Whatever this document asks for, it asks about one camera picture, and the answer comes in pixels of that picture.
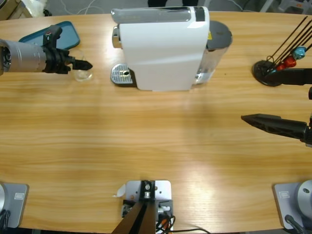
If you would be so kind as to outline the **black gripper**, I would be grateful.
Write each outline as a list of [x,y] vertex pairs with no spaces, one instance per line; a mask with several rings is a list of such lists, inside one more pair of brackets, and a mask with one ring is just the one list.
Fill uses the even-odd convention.
[[[311,68],[284,69],[265,76],[268,84],[305,85],[312,83]],[[312,115],[306,122],[282,119],[279,116],[253,114],[241,116],[241,119],[251,126],[270,134],[290,137],[300,140],[307,147],[312,147]]]
[[74,70],[87,71],[93,68],[93,65],[88,61],[75,60],[74,57],[69,56],[68,50],[62,50],[52,47],[42,47],[46,55],[45,73],[56,73],[56,74],[68,74],[71,68],[68,66],[72,64]]

